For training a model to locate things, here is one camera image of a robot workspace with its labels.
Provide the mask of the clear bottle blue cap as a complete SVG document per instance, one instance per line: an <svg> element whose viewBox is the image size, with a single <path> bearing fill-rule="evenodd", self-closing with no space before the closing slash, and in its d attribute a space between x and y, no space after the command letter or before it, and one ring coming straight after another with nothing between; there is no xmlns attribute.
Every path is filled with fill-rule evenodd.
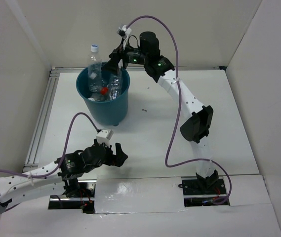
<svg viewBox="0 0 281 237"><path fill-rule="evenodd" d="M100 92L103 87L101 74L102 60L99 55L99 46L92 44L90 47L90 56L87 61L88 68L88 86L92 93Z"/></svg>

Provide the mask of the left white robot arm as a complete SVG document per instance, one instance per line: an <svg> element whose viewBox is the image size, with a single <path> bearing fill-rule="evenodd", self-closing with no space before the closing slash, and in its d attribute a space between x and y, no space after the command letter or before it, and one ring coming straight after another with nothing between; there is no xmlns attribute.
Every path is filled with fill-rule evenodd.
<svg viewBox="0 0 281 237"><path fill-rule="evenodd" d="M81 193L78 178L102 165L121 167L127 154L119 143L111 146L95 142L50 164L17 175L0 178L0 215L18 204L45 196L77 197Z"/></svg>

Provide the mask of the clear bottle white cap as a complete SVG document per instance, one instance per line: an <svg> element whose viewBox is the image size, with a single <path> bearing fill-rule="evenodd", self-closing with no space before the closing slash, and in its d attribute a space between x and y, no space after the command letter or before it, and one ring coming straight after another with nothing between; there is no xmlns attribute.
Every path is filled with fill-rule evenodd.
<svg viewBox="0 0 281 237"><path fill-rule="evenodd" d="M108 100L115 100L121 95L122 89L122 75L118 73L117 75L111 74L108 84Z"/></svg>

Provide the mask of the red cap bottle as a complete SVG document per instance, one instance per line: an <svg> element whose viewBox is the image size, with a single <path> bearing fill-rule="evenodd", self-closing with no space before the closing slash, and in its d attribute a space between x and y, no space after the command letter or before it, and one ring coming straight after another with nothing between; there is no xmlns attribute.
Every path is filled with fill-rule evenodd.
<svg viewBox="0 0 281 237"><path fill-rule="evenodd" d="M107 92L108 92L108 90L109 90L108 87L104 86L104 87L102 87L102 88L100 89L100 94L106 95Z"/></svg>

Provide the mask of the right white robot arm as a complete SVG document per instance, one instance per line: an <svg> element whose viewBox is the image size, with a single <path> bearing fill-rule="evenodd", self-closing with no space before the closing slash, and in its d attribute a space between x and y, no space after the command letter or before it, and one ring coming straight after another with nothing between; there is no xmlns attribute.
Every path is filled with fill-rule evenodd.
<svg viewBox="0 0 281 237"><path fill-rule="evenodd" d="M161 55L155 33L142 32L139 36L140 44L136 48L130 45L131 34L127 30L119 30L118 34L121 42L109 55L110 60L102 66L102 70L117 74L119 68L125 69L130 63L142 65L147 75L178 102L177 115L183 115L186 121L179 126L177 118L173 134L180 130L182 137L191 143L196 160L203 162L196 171L198 189L204 194L210 193L218 180L218 172L207 157L206 144L213 108L205 106L193 95L177 75L176 67Z"/></svg>

